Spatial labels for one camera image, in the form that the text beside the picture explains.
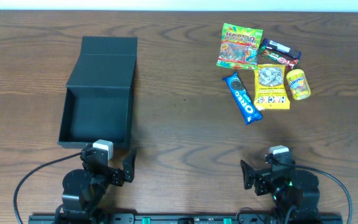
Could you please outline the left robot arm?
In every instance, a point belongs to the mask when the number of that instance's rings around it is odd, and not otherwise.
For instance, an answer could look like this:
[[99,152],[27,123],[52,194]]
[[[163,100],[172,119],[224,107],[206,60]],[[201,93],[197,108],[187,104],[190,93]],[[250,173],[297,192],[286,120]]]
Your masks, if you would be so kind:
[[83,169],[69,172],[63,178],[63,215],[55,215],[55,223],[109,223],[110,215],[98,205],[110,185],[121,187],[134,180],[137,151],[123,160],[123,168],[108,166],[110,148],[103,149],[94,144],[81,150]]

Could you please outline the blue Oreo cookie pack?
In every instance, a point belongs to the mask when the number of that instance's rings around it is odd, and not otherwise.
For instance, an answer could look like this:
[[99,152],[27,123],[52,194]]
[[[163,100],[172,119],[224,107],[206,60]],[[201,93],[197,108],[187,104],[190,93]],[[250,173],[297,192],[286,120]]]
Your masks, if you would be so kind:
[[225,81],[229,87],[229,90],[231,91],[231,94],[242,114],[242,117],[244,118],[245,124],[250,124],[263,118],[262,114],[252,102],[236,70],[231,76],[223,78],[223,81]]

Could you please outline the yellow candy jar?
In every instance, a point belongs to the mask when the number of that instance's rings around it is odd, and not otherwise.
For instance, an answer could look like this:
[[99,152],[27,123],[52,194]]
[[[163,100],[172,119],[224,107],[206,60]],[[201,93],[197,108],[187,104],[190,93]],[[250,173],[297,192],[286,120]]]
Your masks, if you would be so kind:
[[311,95],[311,89],[302,69],[294,69],[286,75],[287,83],[295,100],[304,100]]

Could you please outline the green Haribo gummy bag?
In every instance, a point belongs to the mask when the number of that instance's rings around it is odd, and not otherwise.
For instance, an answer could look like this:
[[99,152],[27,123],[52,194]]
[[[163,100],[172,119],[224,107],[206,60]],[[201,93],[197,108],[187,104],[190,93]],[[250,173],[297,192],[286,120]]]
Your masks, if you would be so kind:
[[223,24],[216,65],[235,70],[256,70],[263,30]]

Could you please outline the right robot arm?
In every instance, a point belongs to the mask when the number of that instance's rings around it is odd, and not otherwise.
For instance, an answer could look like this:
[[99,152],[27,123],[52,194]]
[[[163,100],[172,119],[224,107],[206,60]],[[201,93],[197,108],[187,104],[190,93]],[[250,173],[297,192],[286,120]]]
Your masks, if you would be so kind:
[[255,170],[241,160],[244,188],[258,196],[270,194],[276,205],[264,223],[322,223],[319,217],[319,180],[309,171],[297,169],[290,152],[266,155],[270,168]]

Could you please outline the yellow Hacks candy bag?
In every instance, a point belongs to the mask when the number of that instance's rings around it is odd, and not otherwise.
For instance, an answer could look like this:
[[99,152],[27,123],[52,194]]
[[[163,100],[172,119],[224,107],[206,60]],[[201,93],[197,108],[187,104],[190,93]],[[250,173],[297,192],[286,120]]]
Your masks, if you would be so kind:
[[290,100],[284,85],[284,65],[258,65],[255,74],[254,105],[261,110],[289,110]]

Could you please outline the black gift box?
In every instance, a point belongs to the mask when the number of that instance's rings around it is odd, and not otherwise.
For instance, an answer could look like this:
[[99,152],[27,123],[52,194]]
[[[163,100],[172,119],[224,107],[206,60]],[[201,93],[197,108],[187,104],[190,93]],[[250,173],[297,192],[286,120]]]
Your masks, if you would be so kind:
[[136,37],[84,36],[67,81],[58,144],[84,148],[97,140],[131,143]]

